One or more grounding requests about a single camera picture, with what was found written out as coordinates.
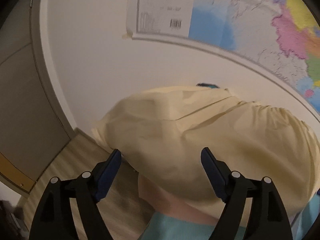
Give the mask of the grey wooden door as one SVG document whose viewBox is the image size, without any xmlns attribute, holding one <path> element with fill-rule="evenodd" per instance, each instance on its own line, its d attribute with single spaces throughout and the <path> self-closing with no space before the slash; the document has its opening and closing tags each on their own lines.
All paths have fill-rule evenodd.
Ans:
<svg viewBox="0 0 320 240">
<path fill-rule="evenodd" d="M 23 196 L 75 136 L 44 60 L 40 3 L 14 0 L 1 21 L 1 182 Z"/>
</svg>

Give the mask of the pink folded garment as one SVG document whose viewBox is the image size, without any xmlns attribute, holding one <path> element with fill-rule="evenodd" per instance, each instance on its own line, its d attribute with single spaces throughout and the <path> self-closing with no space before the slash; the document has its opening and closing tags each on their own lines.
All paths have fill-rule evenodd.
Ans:
<svg viewBox="0 0 320 240">
<path fill-rule="evenodd" d="M 138 193 L 155 211 L 186 222 L 216 225 L 222 213 L 222 205 L 216 213 L 206 211 L 206 206 L 196 207 L 195 204 L 165 191 L 143 175 L 138 176 Z"/>
</svg>

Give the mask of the colourful wall map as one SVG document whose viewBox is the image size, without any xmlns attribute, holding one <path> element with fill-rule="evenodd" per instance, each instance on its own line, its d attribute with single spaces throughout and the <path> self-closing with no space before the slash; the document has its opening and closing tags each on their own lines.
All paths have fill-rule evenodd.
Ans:
<svg viewBox="0 0 320 240">
<path fill-rule="evenodd" d="M 303 0 L 128 0 L 126 29 L 251 61 L 319 110 L 319 20 Z"/>
</svg>

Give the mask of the teal grey bed cover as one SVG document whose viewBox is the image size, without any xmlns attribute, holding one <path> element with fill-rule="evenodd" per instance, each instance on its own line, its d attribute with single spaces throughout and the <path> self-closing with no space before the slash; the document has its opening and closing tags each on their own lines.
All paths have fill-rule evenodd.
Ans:
<svg viewBox="0 0 320 240">
<path fill-rule="evenodd" d="M 164 87 L 143 93 L 148 125 L 140 144 L 144 162 L 157 165 L 140 173 L 165 191 L 216 213 L 199 152 L 214 156 L 244 176 L 270 176 L 290 218 L 319 188 L 319 140 L 289 111 L 244 102 L 230 92 L 206 87 Z M 186 222 L 155 212 L 142 239 L 207 239 L 214 225 Z"/>
</svg>

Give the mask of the cream yellow jacket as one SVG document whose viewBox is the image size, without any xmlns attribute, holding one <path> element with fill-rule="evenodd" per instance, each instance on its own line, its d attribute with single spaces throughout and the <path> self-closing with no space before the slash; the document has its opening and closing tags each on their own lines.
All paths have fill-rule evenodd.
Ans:
<svg viewBox="0 0 320 240">
<path fill-rule="evenodd" d="M 93 135 L 120 150 L 141 176 L 212 217 L 217 198 L 200 161 L 207 147 L 233 171 L 270 177 L 289 216 L 319 189 L 319 140 L 288 110 L 245 102 L 208 87 L 164 87 L 119 101 Z"/>
</svg>

